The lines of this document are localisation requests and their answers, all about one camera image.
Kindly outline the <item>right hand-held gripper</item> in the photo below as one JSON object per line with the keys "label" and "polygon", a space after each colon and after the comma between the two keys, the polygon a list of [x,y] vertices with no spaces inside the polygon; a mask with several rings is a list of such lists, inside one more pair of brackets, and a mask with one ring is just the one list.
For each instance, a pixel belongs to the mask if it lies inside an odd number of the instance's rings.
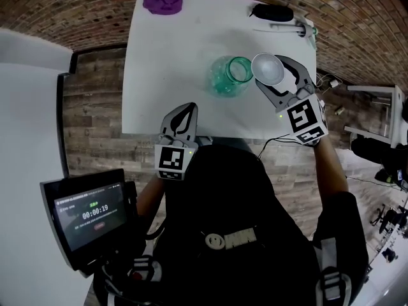
{"label": "right hand-held gripper", "polygon": [[[276,55],[276,57],[295,77],[297,90],[315,90],[315,84],[305,66],[290,57],[283,55]],[[261,83],[258,79],[255,80],[255,83],[275,109],[282,110],[277,116],[283,127],[284,134],[278,136],[278,141],[313,147],[319,143],[322,137],[328,134],[324,107],[316,93],[304,99],[297,99],[297,96],[293,93],[289,91],[280,93],[272,86]]]}

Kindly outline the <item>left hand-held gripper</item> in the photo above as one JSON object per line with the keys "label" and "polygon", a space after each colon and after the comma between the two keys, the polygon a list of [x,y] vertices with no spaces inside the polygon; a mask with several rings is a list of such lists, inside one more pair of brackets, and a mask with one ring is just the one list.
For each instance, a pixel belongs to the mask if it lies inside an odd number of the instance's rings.
{"label": "left hand-held gripper", "polygon": [[196,103],[180,105],[164,117],[160,129],[160,141],[155,144],[154,151],[155,171],[159,178],[184,180],[198,148],[212,144],[211,136],[195,137],[197,120]]}

